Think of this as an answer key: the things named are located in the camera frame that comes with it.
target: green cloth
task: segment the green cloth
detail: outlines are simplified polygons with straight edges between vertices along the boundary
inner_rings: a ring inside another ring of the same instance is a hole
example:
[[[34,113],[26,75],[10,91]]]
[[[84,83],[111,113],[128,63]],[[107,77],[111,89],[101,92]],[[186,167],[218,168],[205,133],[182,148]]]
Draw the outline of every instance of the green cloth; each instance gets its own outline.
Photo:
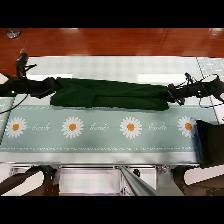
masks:
[[[57,81],[63,88],[51,97],[50,104],[54,106],[169,109],[166,86],[75,78]]]

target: daisy flower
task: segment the daisy flower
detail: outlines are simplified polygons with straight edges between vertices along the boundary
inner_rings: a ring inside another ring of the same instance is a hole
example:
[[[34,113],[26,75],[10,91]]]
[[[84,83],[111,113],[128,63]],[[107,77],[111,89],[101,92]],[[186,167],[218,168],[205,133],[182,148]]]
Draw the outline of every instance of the daisy flower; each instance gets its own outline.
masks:
[[[123,119],[120,127],[120,131],[123,132],[123,135],[130,139],[139,136],[142,130],[140,121],[134,117],[126,117],[126,119]]]
[[[195,125],[196,121],[190,117],[182,117],[178,121],[177,127],[179,131],[182,132],[182,135],[184,135],[186,138],[192,138],[195,134]]]
[[[27,128],[26,121],[22,117],[14,117],[6,126],[6,135],[8,138],[17,138],[23,134]]]
[[[61,131],[64,132],[63,135],[65,135],[66,138],[71,139],[82,134],[83,126],[83,121],[78,117],[69,117],[63,122]]]

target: cable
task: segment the cable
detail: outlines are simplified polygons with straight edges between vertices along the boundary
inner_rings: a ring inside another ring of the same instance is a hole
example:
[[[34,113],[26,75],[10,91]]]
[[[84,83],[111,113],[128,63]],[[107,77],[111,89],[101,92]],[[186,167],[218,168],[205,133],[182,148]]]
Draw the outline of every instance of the cable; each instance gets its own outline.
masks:
[[[14,107],[11,107],[10,109],[8,109],[8,110],[5,110],[5,111],[2,111],[2,112],[0,112],[0,114],[4,114],[4,113],[6,113],[6,112],[9,112],[9,111],[11,111],[11,110],[13,110],[13,109],[15,109],[16,107],[18,107],[27,97],[28,97],[28,95],[29,94],[27,94],[17,105],[15,105]]]

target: reddish brown floor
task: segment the reddish brown floor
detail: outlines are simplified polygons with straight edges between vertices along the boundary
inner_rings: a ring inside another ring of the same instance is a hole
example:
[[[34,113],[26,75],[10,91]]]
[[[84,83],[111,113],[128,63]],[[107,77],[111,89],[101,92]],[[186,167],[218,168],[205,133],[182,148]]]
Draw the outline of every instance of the reddish brown floor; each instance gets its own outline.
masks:
[[[17,39],[0,28],[0,72],[15,74],[19,52],[50,55],[175,55],[224,57],[224,29],[21,28]]]

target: orange flower center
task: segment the orange flower center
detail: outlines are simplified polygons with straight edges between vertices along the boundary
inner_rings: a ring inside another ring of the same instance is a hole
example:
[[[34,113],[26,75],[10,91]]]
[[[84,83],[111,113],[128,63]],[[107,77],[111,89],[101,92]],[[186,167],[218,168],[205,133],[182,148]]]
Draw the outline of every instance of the orange flower center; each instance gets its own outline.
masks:
[[[185,124],[185,128],[186,128],[187,130],[192,130],[192,125],[191,125],[190,123],[186,123],[186,124]]]
[[[71,131],[74,131],[74,130],[76,129],[76,124],[70,124],[70,125],[69,125],[69,129],[70,129]]]
[[[128,124],[128,130],[133,131],[135,129],[135,126],[133,124]]]
[[[19,124],[14,124],[14,125],[12,126],[12,129],[13,129],[13,131],[17,131],[17,130],[19,130]]]

